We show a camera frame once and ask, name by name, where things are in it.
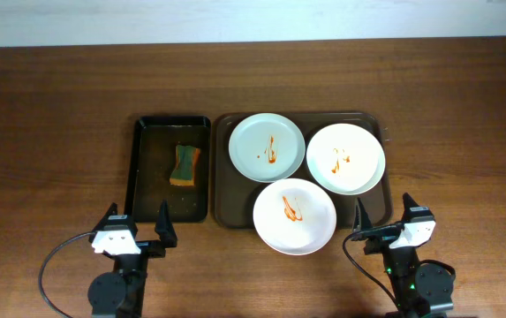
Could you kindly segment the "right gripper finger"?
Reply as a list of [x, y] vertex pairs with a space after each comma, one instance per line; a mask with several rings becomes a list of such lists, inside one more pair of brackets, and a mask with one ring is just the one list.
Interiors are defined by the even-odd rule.
[[373, 224], [370, 221], [368, 213], [360, 198], [356, 199], [355, 202], [355, 215], [353, 221], [353, 231], [360, 232], [366, 231], [373, 228]]
[[419, 215], [421, 206], [408, 193], [403, 194], [403, 204], [403, 221], [411, 221], [414, 217]]

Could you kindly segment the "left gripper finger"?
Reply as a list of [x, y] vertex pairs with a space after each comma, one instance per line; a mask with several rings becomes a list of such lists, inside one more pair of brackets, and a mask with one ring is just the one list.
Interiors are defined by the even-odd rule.
[[96, 224], [96, 226], [91, 230], [93, 234], [95, 234], [98, 231], [101, 231], [106, 224], [109, 221], [110, 216], [116, 216], [117, 215], [117, 204], [115, 202], [112, 202], [110, 204], [110, 207], [106, 211], [106, 213], [103, 215], [103, 217], [100, 219], [100, 221]]
[[163, 200], [158, 210], [158, 218], [155, 224], [155, 233], [163, 247], [177, 247], [177, 234], [170, 220], [169, 205]]

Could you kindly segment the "white plate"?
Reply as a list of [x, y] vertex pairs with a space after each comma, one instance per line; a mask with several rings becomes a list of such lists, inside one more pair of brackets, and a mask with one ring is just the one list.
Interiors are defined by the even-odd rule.
[[352, 124], [321, 128], [309, 141], [306, 163], [322, 187], [341, 195], [356, 195], [376, 186], [385, 171], [381, 143], [366, 129]]
[[336, 208], [318, 185], [286, 178], [268, 185], [253, 205], [253, 225], [277, 252], [306, 255], [323, 248], [336, 230]]

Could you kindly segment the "white plate front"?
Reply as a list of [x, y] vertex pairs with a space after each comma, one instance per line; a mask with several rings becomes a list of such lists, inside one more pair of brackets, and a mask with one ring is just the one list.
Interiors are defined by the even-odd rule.
[[253, 205], [253, 225], [277, 252], [306, 255], [323, 248], [336, 230], [336, 208], [318, 185], [286, 178], [268, 185]]

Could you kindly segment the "green and orange sponge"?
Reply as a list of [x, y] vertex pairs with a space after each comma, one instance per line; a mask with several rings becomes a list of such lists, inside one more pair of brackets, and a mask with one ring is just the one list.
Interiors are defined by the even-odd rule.
[[195, 186], [195, 171], [199, 157], [199, 148], [176, 145], [176, 161], [174, 170], [170, 174], [170, 184], [173, 186]]

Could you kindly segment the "pale blue plate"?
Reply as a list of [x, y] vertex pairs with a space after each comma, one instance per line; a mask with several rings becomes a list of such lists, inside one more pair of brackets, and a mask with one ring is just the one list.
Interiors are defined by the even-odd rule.
[[259, 113], [240, 121], [228, 146], [237, 171], [260, 183], [290, 177], [306, 154], [306, 142], [298, 126], [275, 113]]

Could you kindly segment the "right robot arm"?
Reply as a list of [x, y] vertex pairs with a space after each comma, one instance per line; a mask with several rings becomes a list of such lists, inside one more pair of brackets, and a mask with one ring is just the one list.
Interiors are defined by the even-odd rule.
[[457, 278], [450, 265], [421, 260], [417, 248], [433, 235], [436, 221], [432, 211], [420, 206], [408, 193], [403, 195], [404, 213], [398, 222], [374, 226], [361, 200], [355, 203], [352, 233], [344, 241], [363, 241], [364, 254], [379, 254], [391, 289], [365, 271], [353, 257], [345, 256], [362, 274], [375, 282], [392, 300], [396, 310], [387, 317], [445, 317], [454, 308], [451, 295]]

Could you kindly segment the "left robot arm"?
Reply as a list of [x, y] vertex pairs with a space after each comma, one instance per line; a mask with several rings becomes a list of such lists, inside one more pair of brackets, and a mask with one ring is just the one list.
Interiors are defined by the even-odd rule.
[[148, 261], [163, 258], [168, 248], [177, 246], [168, 203], [163, 201], [158, 210], [158, 239], [138, 241], [137, 232], [134, 218], [119, 215], [115, 203], [93, 228], [92, 248], [114, 261], [113, 270], [96, 277], [88, 288], [93, 317], [142, 316]]

